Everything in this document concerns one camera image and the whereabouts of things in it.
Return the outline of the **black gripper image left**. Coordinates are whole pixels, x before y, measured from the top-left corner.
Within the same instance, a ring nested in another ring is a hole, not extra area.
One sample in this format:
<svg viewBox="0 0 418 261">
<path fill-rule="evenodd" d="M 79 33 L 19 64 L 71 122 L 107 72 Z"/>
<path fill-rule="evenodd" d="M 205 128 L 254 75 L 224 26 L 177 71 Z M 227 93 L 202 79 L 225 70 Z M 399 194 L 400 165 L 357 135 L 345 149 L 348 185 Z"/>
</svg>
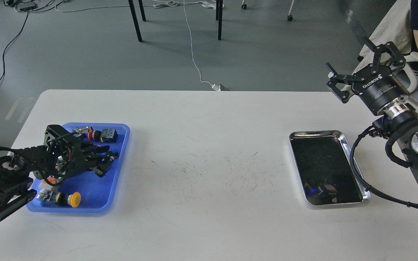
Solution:
<svg viewBox="0 0 418 261">
<path fill-rule="evenodd" d="M 86 170 L 104 177 L 119 153 L 112 152 L 109 145 L 95 145 L 72 135 L 61 125 L 48 125 L 45 130 L 47 159 L 42 168 L 42 179 L 66 180 Z"/>
</svg>

